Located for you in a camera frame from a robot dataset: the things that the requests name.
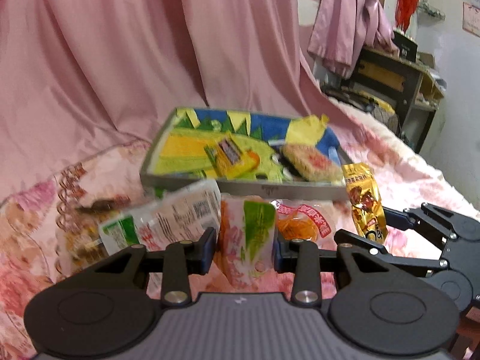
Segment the gold candy packet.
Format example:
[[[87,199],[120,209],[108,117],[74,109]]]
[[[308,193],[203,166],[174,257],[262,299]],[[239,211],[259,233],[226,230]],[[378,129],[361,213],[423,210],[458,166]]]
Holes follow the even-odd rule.
[[[384,244],[388,235],[382,200],[371,168],[365,163],[342,166],[352,219],[360,236]]]

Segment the white green snack pouch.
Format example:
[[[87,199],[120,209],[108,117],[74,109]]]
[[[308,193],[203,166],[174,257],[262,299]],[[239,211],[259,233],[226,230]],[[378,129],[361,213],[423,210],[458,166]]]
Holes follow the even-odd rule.
[[[136,244],[150,251],[184,240],[196,242],[205,230],[221,225],[221,192],[215,180],[200,180],[137,205],[98,225],[109,255]]]

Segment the orange green white packet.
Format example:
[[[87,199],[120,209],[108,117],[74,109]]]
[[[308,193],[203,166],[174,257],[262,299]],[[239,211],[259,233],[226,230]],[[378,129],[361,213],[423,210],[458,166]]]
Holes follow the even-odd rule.
[[[259,197],[224,194],[215,262],[235,289],[246,289],[272,269],[277,212]]]

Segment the rice cracker clear packet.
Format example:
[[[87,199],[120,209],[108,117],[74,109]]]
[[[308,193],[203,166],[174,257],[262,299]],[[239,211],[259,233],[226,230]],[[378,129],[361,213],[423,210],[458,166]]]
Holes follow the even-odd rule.
[[[339,182],[343,179],[340,166],[323,155],[315,146],[285,144],[281,154],[305,180],[310,182]]]

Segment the mixed nuts clear bag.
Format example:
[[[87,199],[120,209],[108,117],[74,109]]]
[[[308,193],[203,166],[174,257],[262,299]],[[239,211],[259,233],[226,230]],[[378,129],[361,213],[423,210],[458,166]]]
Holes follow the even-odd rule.
[[[76,200],[61,201],[57,205],[55,267],[60,275],[70,276],[108,256],[98,226],[130,203],[126,195],[116,195],[97,199],[89,205],[80,205]]]

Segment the yellow cracker packet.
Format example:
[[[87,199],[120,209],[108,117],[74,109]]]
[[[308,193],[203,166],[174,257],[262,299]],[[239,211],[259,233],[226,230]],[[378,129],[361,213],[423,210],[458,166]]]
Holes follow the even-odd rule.
[[[219,178],[237,179],[259,166],[255,166],[248,157],[247,150],[242,150],[232,135],[205,145],[204,151]]]

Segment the orange tangerine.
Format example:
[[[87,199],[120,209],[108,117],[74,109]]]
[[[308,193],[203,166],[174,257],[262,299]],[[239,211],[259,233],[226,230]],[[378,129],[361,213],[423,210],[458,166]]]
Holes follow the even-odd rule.
[[[251,158],[256,167],[260,164],[260,156],[256,152],[253,150],[247,150],[247,155]]]

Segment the dark blue stick packet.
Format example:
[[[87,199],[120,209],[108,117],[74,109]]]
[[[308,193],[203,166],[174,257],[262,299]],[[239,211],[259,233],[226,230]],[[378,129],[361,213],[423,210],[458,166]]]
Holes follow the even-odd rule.
[[[270,156],[271,160],[281,167],[281,173],[286,180],[294,180],[298,176],[298,172],[290,161],[281,152],[282,147],[286,144],[285,140],[270,140],[268,145],[274,150]]]

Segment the floral bed cover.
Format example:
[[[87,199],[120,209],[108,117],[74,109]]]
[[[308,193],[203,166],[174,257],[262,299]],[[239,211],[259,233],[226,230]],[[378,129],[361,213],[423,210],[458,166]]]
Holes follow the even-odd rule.
[[[368,164],[382,203],[402,210],[432,203],[473,218],[479,212],[443,177],[371,116],[342,106],[360,130],[346,141],[346,152]],[[1,203],[1,357],[30,359],[34,348],[24,329],[29,300],[65,276],[55,262],[57,205],[76,200],[89,205],[100,198],[143,197],[139,170],[149,143],[132,140],[66,166],[42,182]]]

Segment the orange jelly packet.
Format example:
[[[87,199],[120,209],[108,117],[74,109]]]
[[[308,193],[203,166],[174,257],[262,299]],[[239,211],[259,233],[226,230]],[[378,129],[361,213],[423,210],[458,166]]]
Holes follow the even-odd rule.
[[[286,240],[302,239],[323,245],[333,238],[333,205],[323,201],[277,199],[277,230]]]

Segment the grey tray with dinosaur drawing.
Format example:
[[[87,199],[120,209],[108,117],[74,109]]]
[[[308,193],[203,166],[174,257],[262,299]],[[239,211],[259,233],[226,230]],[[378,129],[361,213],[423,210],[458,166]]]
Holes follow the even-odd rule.
[[[292,118],[177,107],[145,156],[145,188],[213,179],[238,196],[343,201],[341,146],[326,115]]]

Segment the black bag by bed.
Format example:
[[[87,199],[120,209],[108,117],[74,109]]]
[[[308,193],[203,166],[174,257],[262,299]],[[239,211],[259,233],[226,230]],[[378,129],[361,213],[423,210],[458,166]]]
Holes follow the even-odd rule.
[[[397,136],[400,135],[399,116],[388,102],[363,90],[354,90],[347,87],[335,88],[328,84],[323,84],[320,89],[327,96],[373,116],[374,119],[388,127],[392,133]]]

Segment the dark wooden desk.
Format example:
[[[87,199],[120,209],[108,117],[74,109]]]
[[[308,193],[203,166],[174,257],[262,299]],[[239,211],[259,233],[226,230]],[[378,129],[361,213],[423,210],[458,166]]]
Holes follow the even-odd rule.
[[[347,80],[335,88],[363,90],[388,102],[399,116],[402,140],[419,153],[444,93],[427,66],[365,47]]]

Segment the hanging pink curtain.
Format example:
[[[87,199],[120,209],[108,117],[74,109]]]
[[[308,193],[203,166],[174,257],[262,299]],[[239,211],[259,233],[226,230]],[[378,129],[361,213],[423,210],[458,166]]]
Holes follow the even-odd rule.
[[[324,68],[348,79],[364,47],[399,53],[379,0],[320,0],[307,51]]]

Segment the pink satin sheet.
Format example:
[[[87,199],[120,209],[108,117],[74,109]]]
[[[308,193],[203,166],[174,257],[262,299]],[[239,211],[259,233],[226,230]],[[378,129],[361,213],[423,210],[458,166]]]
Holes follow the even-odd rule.
[[[175,107],[353,121],[314,83],[297,0],[1,0],[1,195],[135,138]]]

